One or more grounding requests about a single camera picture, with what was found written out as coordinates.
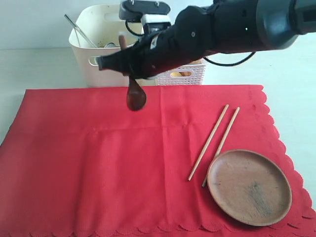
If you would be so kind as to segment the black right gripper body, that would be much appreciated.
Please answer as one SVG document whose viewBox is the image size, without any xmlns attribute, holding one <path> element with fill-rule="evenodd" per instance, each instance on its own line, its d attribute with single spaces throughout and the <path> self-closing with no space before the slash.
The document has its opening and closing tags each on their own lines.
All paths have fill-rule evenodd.
<svg viewBox="0 0 316 237">
<path fill-rule="evenodd" d="M 137 44 L 141 49 L 138 67 L 165 72 L 209 55 L 215 45 L 213 23 L 211 10 L 186 7 L 174 25 Z"/>
</svg>

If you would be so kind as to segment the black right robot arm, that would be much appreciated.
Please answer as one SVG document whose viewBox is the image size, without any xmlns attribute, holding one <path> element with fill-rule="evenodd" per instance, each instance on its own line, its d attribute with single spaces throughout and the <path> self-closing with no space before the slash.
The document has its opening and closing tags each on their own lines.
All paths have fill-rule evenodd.
<svg viewBox="0 0 316 237">
<path fill-rule="evenodd" d="M 205 56 L 280 50 L 316 30 L 313 0 L 217 0 L 188 6 L 166 30 L 133 46 L 98 56 L 99 70 L 148 79 Z"/>
</svg>

